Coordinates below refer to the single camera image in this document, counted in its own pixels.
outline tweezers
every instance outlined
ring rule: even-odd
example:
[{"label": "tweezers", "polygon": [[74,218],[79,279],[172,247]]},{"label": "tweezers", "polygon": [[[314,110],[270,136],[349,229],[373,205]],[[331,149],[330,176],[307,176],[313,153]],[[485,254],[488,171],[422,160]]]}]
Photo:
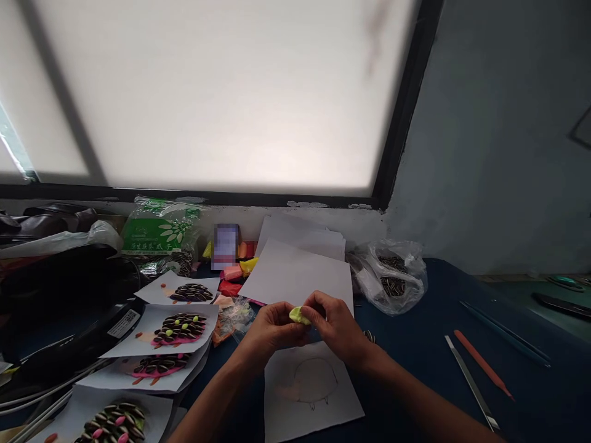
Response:
[{"label": "tweezers", "polygon": [[509,342],[509,344],[511,344],[519,352],[529,357],[541,366],[547,368],[550,367],[550,357],[548,357],[534,345],[528,343],[515,332],[511,331],[506,326],[503,326],[501,323],[497,322],[495,319],[491,318],[490,316],[488,316],[488,314],[485,314],[480,309],[475,308],[474,306],[470,305],[469,303],[466,303],[465,301],[459,301],[464,308],[470,311],[472,315],[478,318],[482,323],[487,325],[493,331],[498,333],[502,338]]}]

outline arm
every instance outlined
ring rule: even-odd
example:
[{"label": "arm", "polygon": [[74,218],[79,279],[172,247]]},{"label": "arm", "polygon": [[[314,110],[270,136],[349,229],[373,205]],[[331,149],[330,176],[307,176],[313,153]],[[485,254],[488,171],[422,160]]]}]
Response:
[{"label": "arm", "polygon": [[433,441],[501,441],[492,431],[426,387],[379,346],[365,338],[344,301],[315,291],[304,303],[302,314],[318,329],[337,357],[396,394]]},{"label": "arm", "polygon": [[266,366],[273,353],[284,346],[303,346],[310,329],[293,323],[289,303],[261,308],[248,333],[226,364],[207,384],[167,443],[209,442],[242,388]]}]

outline phone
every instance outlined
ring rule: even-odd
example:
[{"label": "phone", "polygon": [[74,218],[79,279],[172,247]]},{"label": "phone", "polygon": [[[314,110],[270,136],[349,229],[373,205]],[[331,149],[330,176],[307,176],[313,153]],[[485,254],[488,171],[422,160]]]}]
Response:
[{"label": "phone", "polygon": [[591,309],[586,308],[570,301],[560,300],[559,298],[550,297],[550,295],[544,295],[537,292],[531,294],[533,299],[540,305],[546,306],[555,311],[580,317],[584,320],[591,321]]},{"label": "phone", "polygon": [[214,226],[214,250],[211,256],[211,270],[223,271],[228,266],[238,264],[238,245],[240,226],[233,223],[220,223]]}]

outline gray wall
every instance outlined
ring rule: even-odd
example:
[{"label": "gray wall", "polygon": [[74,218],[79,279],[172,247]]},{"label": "gray wall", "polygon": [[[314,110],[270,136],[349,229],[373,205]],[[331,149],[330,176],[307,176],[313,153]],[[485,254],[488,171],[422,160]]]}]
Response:
[{"label": "gray wall", "polygon": [[471,273],[591,268],[589,0],[447,0],[386,223]]}]

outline human hand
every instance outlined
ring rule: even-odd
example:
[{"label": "human hand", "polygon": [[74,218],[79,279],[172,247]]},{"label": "human hand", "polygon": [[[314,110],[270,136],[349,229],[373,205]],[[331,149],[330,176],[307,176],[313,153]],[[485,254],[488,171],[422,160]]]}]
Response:
[{"label": "human hand", "polygon": [[256,373],[264,369],[277,349],[307,345],[310,326],[289,318],[293,308],[286,301],[261,308],[232,356]]},{"label": "human hand", "polygon": [[361,367],[371,353],[372,344],[343,300],[314,291],[304,302],[302,314],[318,329],[338,358],[354,369]]}]

